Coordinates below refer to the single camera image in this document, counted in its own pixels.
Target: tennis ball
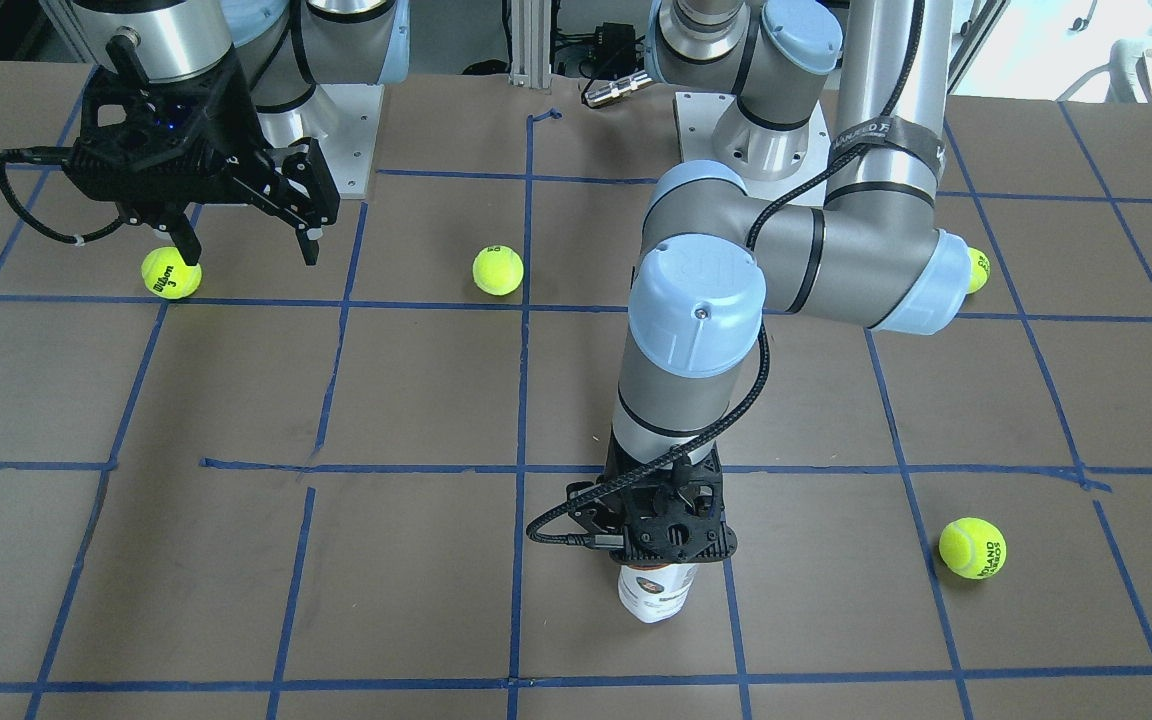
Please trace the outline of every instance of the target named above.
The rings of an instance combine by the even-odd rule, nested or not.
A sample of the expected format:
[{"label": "tennis ball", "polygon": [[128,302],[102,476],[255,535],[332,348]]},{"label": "tennis ball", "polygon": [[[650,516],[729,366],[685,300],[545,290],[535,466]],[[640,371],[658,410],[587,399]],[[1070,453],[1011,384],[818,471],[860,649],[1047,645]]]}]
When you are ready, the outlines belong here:
[{"label": "tennis ball", "polygon": [[509,295],[522,283],[522,258],[508,247],[484,247],[473,259],[473,283],[488,295]]},{"label": "tennis ball", "polygon": [[1007,560],[1007,541],[987,521],[960,518],[941,532],[941,560],[969,579],[991,577]]},{"label": "tennis ball", "polygon": [[968,283],[968,295],[972,295],[973,291],[980,290],[990,279],[990,259],[975,247],[968,248],[968,255],[972,258],[972,282]]},{"label": "tennis ball", "polygon": [[141,278],[149,291],[166,300],[182,300],[198,290],[202,265],[185,265],[175,247],[151,250],[141,264]]}]

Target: white bottle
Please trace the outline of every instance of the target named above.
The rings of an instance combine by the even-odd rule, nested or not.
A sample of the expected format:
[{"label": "white bottle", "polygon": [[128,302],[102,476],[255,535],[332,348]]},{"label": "white bottle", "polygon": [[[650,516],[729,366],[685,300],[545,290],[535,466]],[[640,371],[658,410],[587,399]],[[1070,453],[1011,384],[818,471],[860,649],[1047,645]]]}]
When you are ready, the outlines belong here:
[{"label": "white bottle", "polygon": [[659,623],[682,611],[698,564],[622,564],[621,602],[644,623]]}]

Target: light blue joint cap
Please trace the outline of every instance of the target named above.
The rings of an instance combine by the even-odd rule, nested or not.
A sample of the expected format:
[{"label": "light blue joint cap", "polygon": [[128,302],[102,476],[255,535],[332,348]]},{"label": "light blue joint cap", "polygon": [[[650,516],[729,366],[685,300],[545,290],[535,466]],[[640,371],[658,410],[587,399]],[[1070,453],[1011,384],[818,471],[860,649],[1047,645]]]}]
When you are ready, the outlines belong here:
[{"label": "light blue joint cap", "polygon": [[630,288],[630,333],[666,372],[710,378],[755,347],[765,297],[763,270],[743,247],[680,234],[644,256]]},{"label": "light blue joint cap", "polygon": [[220,13],[229,24],[234,47],[248,45],[270,29],[287,10],[288,0],[221,0]]},{"label": "light blue joint cap", "polygon": [[923,274],[914,281],[900,305],[882,323],[874,325],[874,329],[910,334],[940,332],[963,306],[969,282],[972,282],[972,256],[968,255],[968,243],[956,234],[941,232],[941,240],[935,243]]},{"label": "light blue joint cap", "polygon": [[657,82],[666,82],[664,78],[664,73],[660,71],[660,61],[657,60],[657,53],[660,53],[660,47],[657,47],[655,41],[655,29],[660,24],[660,0],[652,0],[652,14],[647,17],[647,35],[644,38],[643,44],[643,69],[646,70],[647,76]]},{"label": "light blue joint cap", "polygon": [[698,179],[721,179],[738,187],[741,192],[749,195],[749,191],[745,189],[744,179],[741,179],[736,170],[728,168],[727,165],[718,160],[689,160],[667,169],[658,179],[655,191],[652,192],[652,202],[647,205],[647,212],[650,213],[655,207],[655,204],[672,190],[676,190],[676,188],[685,185],[689,182],[698,181]]},{"label": "light blue joint cap", "polygon": [[380,67],[378,85],[407,79],[407,70],[411,65],[411,9],[407,0],[397,0],[394,10],[394,29],[389,32],[389,48],[385,51],[385,65]]},{"label": "light blue joint cap", "polygon": [[806,73],[823,76],[838,65],[842,28],[816,0],[767,0],[763,29],[781,54]]}]

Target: white container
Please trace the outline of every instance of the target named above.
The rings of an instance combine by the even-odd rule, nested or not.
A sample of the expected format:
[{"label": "white container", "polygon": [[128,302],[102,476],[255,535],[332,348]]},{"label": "white container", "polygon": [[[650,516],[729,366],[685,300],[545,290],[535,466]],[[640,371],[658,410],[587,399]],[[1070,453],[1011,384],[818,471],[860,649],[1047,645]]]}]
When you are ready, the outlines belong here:
[{"label": "white container", "polygon": [[622,564],[617,591],[621,602],[644,623],[659,623],[682,611],[698,564]]}]

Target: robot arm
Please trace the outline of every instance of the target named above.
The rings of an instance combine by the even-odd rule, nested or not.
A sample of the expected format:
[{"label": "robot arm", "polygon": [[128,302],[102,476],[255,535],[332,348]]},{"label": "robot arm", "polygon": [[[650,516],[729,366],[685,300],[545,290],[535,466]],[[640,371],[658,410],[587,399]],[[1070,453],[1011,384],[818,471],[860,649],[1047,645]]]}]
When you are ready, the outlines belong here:
[{"label": "robot arm", "polygon": [[[238,51],[220,0],[74,0],[100,63],[83,90],[78,138],[73,147],[3,151],[6,199],[31,227],[61,242],[96,240],[120,223],[147,225],[170,237],[191,265],[202,247],[184,215],[189,204],[253,205],[290,225],[303,260],[316,264],[317,238],[338,219],[340,202],[314,137],[319,128],[289,128],[271,146],[257,111],[294,108],[325,79],[372,82],[385,79],[387,69],[389,79],[402,79],[407,2],[282,6],[266,3],[274,22]],[[372,35],[384,43],[371,41]],[[346,69],[353,69],[348,78]],[[256,88],[250,78],[259,81]],[[52,232],[6,184],[13,161],[60,165],[83,195],[114,202],[118,220],[88,236]]]},{"label": "robot arm", "polygon": [[[814,70],[833,66],[832,58],[799,61],[824,59],[812,48],[829,50],[835,37],[817,10],[810,0],[768,0],[755,23],[741,1],[664,0],[653,14],[652,73],[736,92],[735,113],[755,127],[804,123],[823,86]],[[795,17],[806,17],[805,26],[791,26]],[[790,195],[771,204],[749,197],[722,157],[660,179],[628,302],[607,465],[529,525],[532,539],[607,550],[621,564],[730,556],[736,537],[723,523],[714,439],[765,381],[764,308],[922,334],[954,318],[970,278],[968,247],[933,225],[950,18],[947,0],[851,3],[838,112],[849,129],[831,167]],[[764,71],[760,56],[776,71]],[[794,91],[809,96],[776,96]],[[787,205],[826,179],[823,209]],[[734,406],[755,342],[759,378]],[[564,511],[584,535],[540,532]]]}]

